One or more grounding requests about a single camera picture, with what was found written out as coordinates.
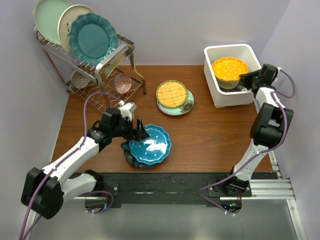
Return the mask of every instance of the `white wall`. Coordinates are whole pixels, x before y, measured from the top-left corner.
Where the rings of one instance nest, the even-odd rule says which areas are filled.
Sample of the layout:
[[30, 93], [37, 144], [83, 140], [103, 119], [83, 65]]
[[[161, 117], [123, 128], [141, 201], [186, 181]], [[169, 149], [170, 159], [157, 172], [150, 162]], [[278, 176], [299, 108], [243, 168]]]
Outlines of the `white wall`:
[[68, 95], [33, 36], [37, 0], [0, 8], [0, 233], [18, 239], [26, 173], [51, 159]]
[[[293, 99], [281, 98], [294, 110], [287, 138], [276, 151], [279, 166], [290, 177], [299, 213], [310, 240], [319, 239], [320, 212], [320, 1], [291, 0], [259, 60], [280, 66], [296, 83]], [[291, 92], [288, 80], [278, 90]]]
[[258, 56], [290, 0], [77, 0], [135, 41], [143, 65], [203, 65], [208, 46], [247, 43]]

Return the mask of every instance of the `mint green plate with leaves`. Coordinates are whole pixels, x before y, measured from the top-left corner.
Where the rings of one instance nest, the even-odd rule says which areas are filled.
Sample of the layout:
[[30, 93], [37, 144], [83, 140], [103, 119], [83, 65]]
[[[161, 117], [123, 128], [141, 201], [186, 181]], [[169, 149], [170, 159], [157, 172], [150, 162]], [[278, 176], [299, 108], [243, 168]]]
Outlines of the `mint green plate with leaves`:
[[58, 23], [61, 14], [73, 4], [68, 0], [40, 0], [33, 10], [36, 28], [42, 36], [61, 45], [58, 36]]
[[186, 101], [179, 107], [168, 108], [168, 107], [162, 106], [158, 101], [156, 101], [156, 103], [157, 103], [159, 109], [163, 113], [170, 115], [170, 116], [180, 116], [180, 115], [188, 113], [195, 103], [194, 96], [192, 95], [192, 93], [189, 90], [188, 90], [187, 94], [188, 94], [188, 96], [186, 98]]

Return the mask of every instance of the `yellow plate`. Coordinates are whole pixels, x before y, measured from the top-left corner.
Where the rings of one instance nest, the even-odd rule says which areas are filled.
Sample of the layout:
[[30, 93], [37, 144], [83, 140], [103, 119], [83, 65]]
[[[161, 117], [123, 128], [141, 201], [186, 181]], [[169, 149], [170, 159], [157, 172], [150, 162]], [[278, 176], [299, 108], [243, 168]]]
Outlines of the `yellow plate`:
[[176, 80], [164, 81], [156, 90], [156, 99], [166, 108], [180, 107], [187, 100], [187, 97], [187, 88]]
[[214, 75], [222, 81], [239, 81], [240, 74], [249, 72], [247, 64], [235, 57], [222, 57], [212, 64]]

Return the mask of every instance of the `plate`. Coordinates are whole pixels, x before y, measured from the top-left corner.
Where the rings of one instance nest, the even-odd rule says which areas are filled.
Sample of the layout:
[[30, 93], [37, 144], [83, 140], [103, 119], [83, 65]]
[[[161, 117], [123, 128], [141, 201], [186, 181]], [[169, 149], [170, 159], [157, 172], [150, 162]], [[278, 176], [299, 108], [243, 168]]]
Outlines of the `plate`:
[[132, 156], [132, 154], [130, 152], [130, 146], [129, 146], [128, 141], [122, 143], [121, 148], [123, 149], [124, 156], [125, 156], [125, 159], [127, 160], [127, 162], [136, 169], [149, 170], [149, 169], [153, 169], [159, 165], [159, 163], [147, 165], [147, 164], [138, 162], [137, 159], [134, 156]]
[[69, 31], [71, 24], [77, 19], [79, 15], [95, 13], [90, 7], [86, 5], [72, 5], [68, 7], [60, 16], [58, 23], [58, 36], [61, 46], [68, 53], [71, 51], [69, 46]]
[[33, 10], [33, 19], [36, 28], [45, 38], [60, 45], [58, 23], [61, 14], [72, 3], [68, 0], [40, 0]]
[[144, 129], [150, 137], [142, 141], [131, 140], [131, 154], [142, 164], [161, 163], [170, 153], [172, 144], [169, 134], [162, 127], [153, 124], [144, 126]]
[[107, 19], [90, 12], [71, 24], [69, 46], [80, 61], [96, 66], [118, 47], [117, 32]]
[[125, 73], [121, 73], [115, 77], [113, 86], [118, 93], [126, 94], [132, 86], [132, 78]]
[[187, 100], [188, 91], [181, 82], [168, 80], [156, 89], [156, 99], [166, 108], [180, 107]]
[[186, 101], [180, 106], [180, 107], [176, 107], [176, 108], [168, 108], [165, 106], [162, 106], [158, 101], [157, 101], [157, 105], [159, 107], [159, 109], [170, 116], [180, 116], [183, 114], [188, 113], [191, 108], [193, 107], [195, 103], [195, 99], [194, 96], [192, 95], [192, 93], [188, 90], [188, 96]]

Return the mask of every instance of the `wooden table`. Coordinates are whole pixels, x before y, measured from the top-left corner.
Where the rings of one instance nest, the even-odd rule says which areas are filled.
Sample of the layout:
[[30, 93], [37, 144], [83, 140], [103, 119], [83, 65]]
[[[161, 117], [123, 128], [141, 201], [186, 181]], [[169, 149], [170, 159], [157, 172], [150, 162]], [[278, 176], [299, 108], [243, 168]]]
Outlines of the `wooden table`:
[[[135, 117], [143, 124], [163, 127], [172, 142], [170, 155], [151, 171], [160, 172], [229, 172], [239, 162], [250, 143], [250, 129], [257, 115], [254, 104], [216, 108], [214, 106], [202, 65], [138, 66], [145, 77], [147, 95], [142, 91], [133, 97], [137, 105]], [[122, 70], [130, 71], [129, 66]], [[192, 110], [182, 116], [168, 116], [157, 107], [156, 89], [166, 80], [182, 82], [194, 96]], [[70, 94], [63, 117], [53, 160], [68, 151], [84, 134], [84, 101]], [[87, 108], [87, 123], [101, 119], [101, 113], [92, 106]], [[79, 171], [88, 169], [97, 172], [141, 171], [129, 165], [120, 144], [124, 140], [114, 139], [112, 144], [83, 164]], [[266, 156], [257, 171], [272, 171]]]

